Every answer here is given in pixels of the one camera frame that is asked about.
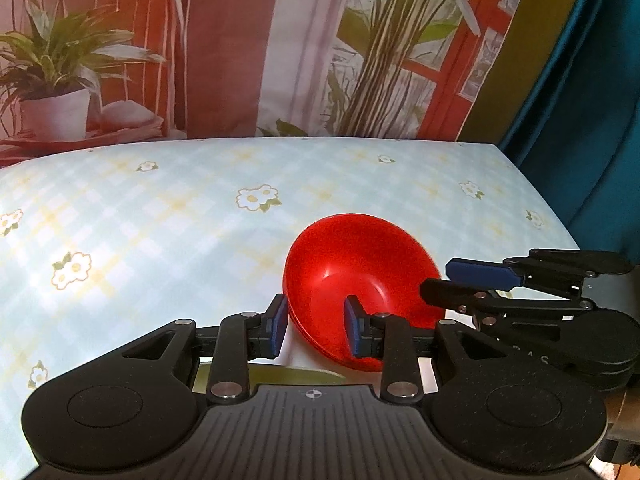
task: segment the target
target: printed backdrop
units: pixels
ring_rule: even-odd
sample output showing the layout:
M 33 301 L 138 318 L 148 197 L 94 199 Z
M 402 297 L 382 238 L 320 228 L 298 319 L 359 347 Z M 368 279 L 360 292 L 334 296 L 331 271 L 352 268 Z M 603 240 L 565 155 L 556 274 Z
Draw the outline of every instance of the printed backdrop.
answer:
M 454 140 L 519 0 L 0 0 L 0 166 L 151 139 Z

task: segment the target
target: white flower pot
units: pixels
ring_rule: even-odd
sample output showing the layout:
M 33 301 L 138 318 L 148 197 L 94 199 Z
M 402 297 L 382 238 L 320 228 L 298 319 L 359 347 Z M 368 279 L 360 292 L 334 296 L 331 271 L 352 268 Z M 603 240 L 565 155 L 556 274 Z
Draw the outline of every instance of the white flower pot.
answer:
M 21 101 L 24 129 L 49 142 L 84 139 L 90 95 L 83 88 L 57 97 Z

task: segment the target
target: table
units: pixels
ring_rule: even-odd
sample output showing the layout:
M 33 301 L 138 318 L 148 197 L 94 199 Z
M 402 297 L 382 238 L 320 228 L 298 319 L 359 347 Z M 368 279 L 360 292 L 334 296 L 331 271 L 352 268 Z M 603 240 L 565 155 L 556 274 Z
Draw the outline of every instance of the table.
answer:
M 180 140 L 0 170 L 0 479 L 35 466 L 20 411 L 40 384 L 174 319 L 207 326 L 263 311 L 282 291 L 296 236 L 343 212 L 405 229 L 443 276 L 455 256 L 577 248 L 520 171 L 485 144 Z M 277 362 L 379 381 L 328 361 L 292 323 Z

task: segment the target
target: backdrop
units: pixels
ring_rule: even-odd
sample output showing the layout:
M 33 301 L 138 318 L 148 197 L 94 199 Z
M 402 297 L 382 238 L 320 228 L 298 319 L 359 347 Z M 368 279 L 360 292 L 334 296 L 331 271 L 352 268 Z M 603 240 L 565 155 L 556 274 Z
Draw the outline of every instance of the backdrop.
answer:
M 501 149 L 583 249 L 640 262 L 640 0 L 577 0 Z

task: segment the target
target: potted plant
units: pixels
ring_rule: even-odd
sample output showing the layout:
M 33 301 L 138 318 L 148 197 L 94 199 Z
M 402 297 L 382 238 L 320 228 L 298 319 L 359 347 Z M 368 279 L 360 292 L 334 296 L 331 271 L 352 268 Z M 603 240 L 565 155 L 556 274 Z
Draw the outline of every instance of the potted plant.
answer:
M 0 57 L 8 62 L 0 70 L 0 117 L 18 100 L 25 129 L 39 140 L 84 139 L 90 96 L 100 96 L 101 79 L 126 78 L 125 63 L 164 62 L 130 44 L 133 32 L 106 26 L 108 8 L 60 17 L 35 0 L 25 7 L 31 33 L 0 34 Z

